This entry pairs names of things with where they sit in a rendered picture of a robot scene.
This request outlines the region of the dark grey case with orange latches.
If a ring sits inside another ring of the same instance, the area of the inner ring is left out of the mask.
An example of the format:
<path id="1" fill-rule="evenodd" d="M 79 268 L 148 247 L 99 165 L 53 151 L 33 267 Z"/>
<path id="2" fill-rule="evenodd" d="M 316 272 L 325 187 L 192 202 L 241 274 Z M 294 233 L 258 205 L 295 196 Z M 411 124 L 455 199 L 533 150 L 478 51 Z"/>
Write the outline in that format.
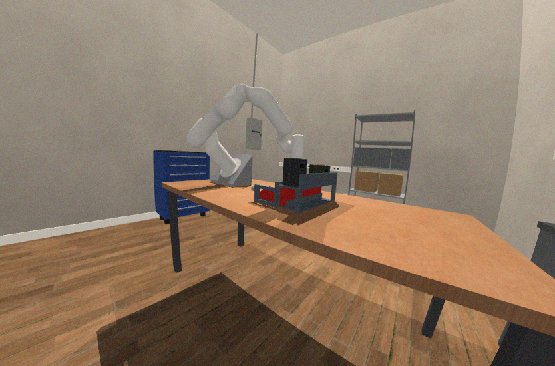
<path id="1" fill-rule="evenodd" d="M 307 174 L 307 159 L 284 158 L 283 185 L 299 186 L 300 174 Z"/>

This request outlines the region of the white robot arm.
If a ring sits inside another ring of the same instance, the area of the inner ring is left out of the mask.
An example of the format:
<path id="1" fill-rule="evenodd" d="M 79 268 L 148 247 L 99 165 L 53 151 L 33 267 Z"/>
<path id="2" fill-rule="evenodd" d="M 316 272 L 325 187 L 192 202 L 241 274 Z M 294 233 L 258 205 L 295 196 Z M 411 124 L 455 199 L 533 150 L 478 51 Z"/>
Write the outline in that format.
<path id="1" fill-rule="evenodd" d="M 262 110 L 277 130 L 277 143 L 284 152 L 291 153 L 290 158 L 305 159 L 305 136 L 293 135 L 291 141 L 287 139 L 285 135 L 293 129 L 291 122 L 271 92 L 262 87 L 249 87 L 245 84 L 232 87 L 219 104 L 195 123 L 186 136 L 187 143 L 194 148 L 199 148 L 205 143 L 207 155 L 221 168 L 220 175 L 224 178 L 233 175 L 241 162 L 232 158 L 219 143 L 216 129 L 226 120 L 233 119 L 245 102 L 250 102 Z"/>

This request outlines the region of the olive green tool case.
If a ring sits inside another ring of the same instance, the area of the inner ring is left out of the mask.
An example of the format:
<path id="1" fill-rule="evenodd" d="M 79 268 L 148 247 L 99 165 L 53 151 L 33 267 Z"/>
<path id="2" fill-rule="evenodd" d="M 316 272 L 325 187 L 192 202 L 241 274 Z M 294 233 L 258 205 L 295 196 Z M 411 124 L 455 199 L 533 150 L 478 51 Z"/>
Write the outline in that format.
<path id="1" fill-rule="evenodd" d="M 330 172 L 330 166 L 322 166 L 322 165 L 309 165 L 309 174 L 313 173 L 328 173 Z"/>

